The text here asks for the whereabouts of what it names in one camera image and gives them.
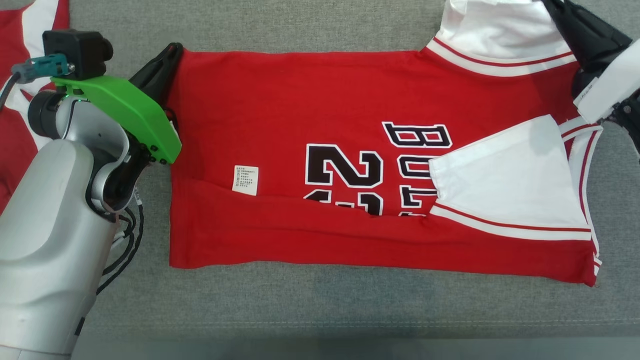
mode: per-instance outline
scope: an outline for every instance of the red fabric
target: red fabric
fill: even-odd
[[[183,148],[172,166],[170,264],[196,268],[247,261],[400,266],[595,282],[590,241],[505,238],[435,216],[399,217],[401,154],[441,156],[529,119],[577,116],[568,84],[577,64],[498,78],[456,67],[430,50],[389,53],[192,53],[169,100]],[[448,149],[403,149],[382,122],[444,124]],[[348,187],[305,183],[308,144],[335,144],[360,174],[360,151],[384,161],[383,182]],[[231,191],[236,165],[259,167],[257,196]],[[328,170],[335,170],[327,165]],[[331,202],[383,199],[383,216]],[[428,214],[435,196],[420,196]]]
[[[68,28],[68,0],[45,1],[58,2],[53,28]],[[29,26],[29,24],[23,23],[22,18],[22,14],[27,8],[28,6],[19,10],[0,11],[0,54],[2,54],[0,56],[0,86],[2,87],[11,76],[11,67],[17,63],[25,62],[30,57],[24,45],[22,31],[24,26]],[[4,211],[37,152],[38,149],[33,137],[20,113],[3,108],[0,111],[0,213]]]

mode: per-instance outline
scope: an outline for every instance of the white armhole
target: white armhole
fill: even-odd
[[[431,214],[530,240],[591,240],[560,130],[550,115],[429,161]]]
[[[600,256],[600,246],[596,232],[593,229],[593,222],[591,221],[591,213],[589,212],[589,204],[587,202],[587,179],[589,177],[589,168],[596,143],[603,129],[602,126],[598,124],[587,123],[582,117],[569,120],[559,127],[560,132],[562,132],[563,141],[572,141],[568,158],[573,190],[580,199],[582,213],[591,227],[591,237],[596,249],[595,261],[598,264],[602,264],[602,262],[597,259],[597,257]]]

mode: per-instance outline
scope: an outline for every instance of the basketball jersey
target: basketball jersey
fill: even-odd
[[[248,261],[594,285],[602,128],[538,1],[448,1],[420,51],[187,51],[169,107],[170,264]]]
[[[35,0],[21,9],[0,11],[0,92],[11,77],[13,65],[44,56],[45,30],[68,27],[68,0]],[[36,135],[28,126],[29,101],[43,88],[55,87],[49,78],[16,84],[0,110],[0,214],[31,160],[51,141]]]

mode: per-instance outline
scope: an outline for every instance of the gray couch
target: gray couch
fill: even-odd
[[[72,0],[71,22],[110,39],[115,56],[109,72],[128,77],[172,41],[195,51],[419,49],[437,31],[443,1]],[[579,3],[640,37],[639,1]],[[87,336],[640,335],[640,166],[625,132],[613,124],[605,125],[589,178],[604,262],[595,288],[528,277],[283,263],[177,270],[168,266],[169,168],[148,169],[140,192],[146,220],[141,249],[99,296]]]

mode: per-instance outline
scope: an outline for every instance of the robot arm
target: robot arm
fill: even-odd
[[[86,201],[94,163],[48,143],[0,217],[0,359],[70,357],[118,228]]]
[[[55,40],[62,52],[14,68],[17,82],[51,69],[67,78],[54,78],[58,91],[40,92],[29,105],[32,130],[54,140],[0,217],[0,360],[70,358],[138,177],[154,156],[173,162],[180,150],[158,102],[181,45],[170,44],[129,82],[103,76],[104,63],[81,58],[108,45],[98,33],[43,38],[45,49]],[[114,111],[128,118],[117,122]]]
[[[640,42],[570,0],[542,0],[580,63],[572,95],[589,123],[623,126],[640,152]]]

